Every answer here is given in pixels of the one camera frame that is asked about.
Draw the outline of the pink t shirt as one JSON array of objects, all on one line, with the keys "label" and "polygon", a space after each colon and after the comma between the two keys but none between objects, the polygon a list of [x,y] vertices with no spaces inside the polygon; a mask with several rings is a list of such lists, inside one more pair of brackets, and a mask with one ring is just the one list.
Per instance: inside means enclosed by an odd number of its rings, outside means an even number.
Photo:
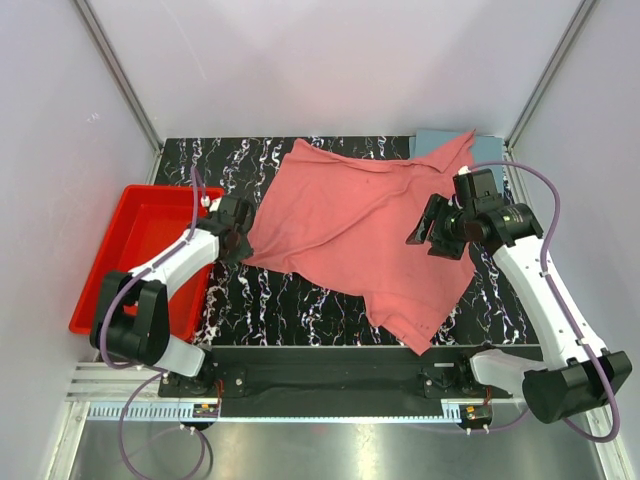
[{"label": "pink t shirt", "polygon": [[247,264],[361,296],[371,325],[421,355],[469,287],[475,265],[406,240],[432,194],[450,198],[473,162],[473,132],[412,160],[348,158],[295,141],[258,207]]}]

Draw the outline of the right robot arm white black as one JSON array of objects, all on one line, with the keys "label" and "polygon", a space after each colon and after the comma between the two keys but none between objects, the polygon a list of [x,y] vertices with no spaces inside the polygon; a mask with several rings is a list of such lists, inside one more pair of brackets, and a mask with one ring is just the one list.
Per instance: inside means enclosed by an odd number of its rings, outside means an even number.
[{"label": "right robot arm white black", "polygon": [[608,349],[571,300],[549,256],[555,229],[543,229],[528,205],[506,203],[488,164],[461,168],[453,183],[453,198],[429,198],[407,244],[428,243],[429,255],[449,260],[470,244],[483,247],[517,294],[542,352],[533,361],[480,347],[454,371],[455,387],[470,397],[496,387],[522,398],[545,424],[607,406],[617,430],[615,395],[632,364]]}]

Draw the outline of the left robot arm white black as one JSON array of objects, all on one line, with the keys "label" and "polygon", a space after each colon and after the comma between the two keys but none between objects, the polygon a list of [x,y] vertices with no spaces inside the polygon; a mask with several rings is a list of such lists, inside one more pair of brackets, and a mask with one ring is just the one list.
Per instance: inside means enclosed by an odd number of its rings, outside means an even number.
[{"label": "left robot arm white black", "polygon": [[170,332],[169,301],[203,267],[250,257],[247,234],[256,215],[250,201],[230,195],[205,208],[205,216],[194,215],[181,236],[151,260],[104,277],[90,333],[109,367],[179,375],[196,396],[215,386],[213,354]]}]

